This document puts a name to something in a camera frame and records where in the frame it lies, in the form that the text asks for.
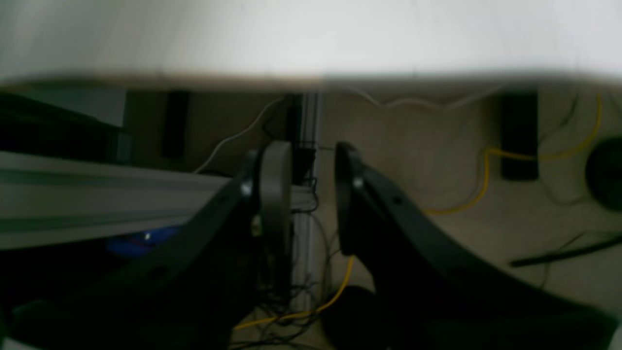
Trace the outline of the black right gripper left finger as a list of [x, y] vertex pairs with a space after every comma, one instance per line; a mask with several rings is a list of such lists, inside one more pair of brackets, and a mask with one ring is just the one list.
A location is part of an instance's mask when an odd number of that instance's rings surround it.
[[262, 273], [292, 259], [293, 151], [273, 141], [171, 238], [122, 269], [18, 312], [12, 350], [225, 350]]

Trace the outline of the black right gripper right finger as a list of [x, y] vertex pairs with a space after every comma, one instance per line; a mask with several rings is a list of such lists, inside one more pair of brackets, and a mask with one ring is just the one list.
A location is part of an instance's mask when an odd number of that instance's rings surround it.
[[507, 275], [451, 239], [398, 185], [339, 142], [334, 158], [342, 254], [374, 291], [347, 286], [321, 312], [337, 350], [606, 350], [611, 314]]

